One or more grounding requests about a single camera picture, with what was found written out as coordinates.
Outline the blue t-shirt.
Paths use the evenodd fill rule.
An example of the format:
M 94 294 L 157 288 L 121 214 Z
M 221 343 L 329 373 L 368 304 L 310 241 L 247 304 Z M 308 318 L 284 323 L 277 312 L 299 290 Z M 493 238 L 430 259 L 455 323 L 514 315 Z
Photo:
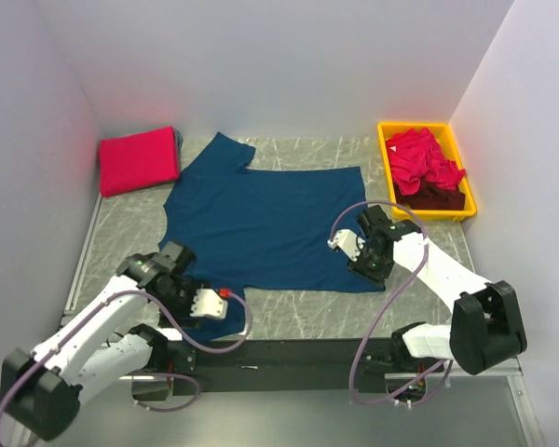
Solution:
M 361 169 L 250 169 L 254 156 L 254 147 L 217 133 L 172 187 L 160 242 L 195 253 L 191 276 L 237 295 L 384 291 L 327 245 L 334 220 L 366 198 Z

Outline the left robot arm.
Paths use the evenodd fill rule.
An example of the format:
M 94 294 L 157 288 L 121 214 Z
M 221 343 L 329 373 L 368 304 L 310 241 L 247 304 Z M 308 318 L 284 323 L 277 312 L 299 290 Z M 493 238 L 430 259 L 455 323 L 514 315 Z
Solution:
M 83 404 L 120 377 L 134 372 L 170 377 L 169 341 L 159 330 L 142 323 L 113 346 L 102 343 L 149 303 L 169 316 L 182 297 L 181 275 L 195 260 L 195 253 L 174 242 L 158 252 L 131 255 L 66 326 L 29 352 L 11 351 L 1 365 L 0 423 L 9 415 L 37 439 L 54 440 Z

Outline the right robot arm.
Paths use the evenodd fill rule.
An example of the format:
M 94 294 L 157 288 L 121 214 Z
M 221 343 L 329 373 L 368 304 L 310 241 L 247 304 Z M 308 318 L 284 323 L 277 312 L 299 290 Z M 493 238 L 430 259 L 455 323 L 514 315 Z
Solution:
M 451 313 L 448 324 L 412 323 L 392 336 L 389 362 L 403 372 L 422 359 L 452 360 L 476 375 L 527 349 L 516 292 L 483 278 L 446 254 L 411 221 L 393 222 L 378 205 L 357 217 L 359 234 L 334 233 L 328 244 L 348 258 L 348 269 L 376 286 L 398 265 L 423 282 Z

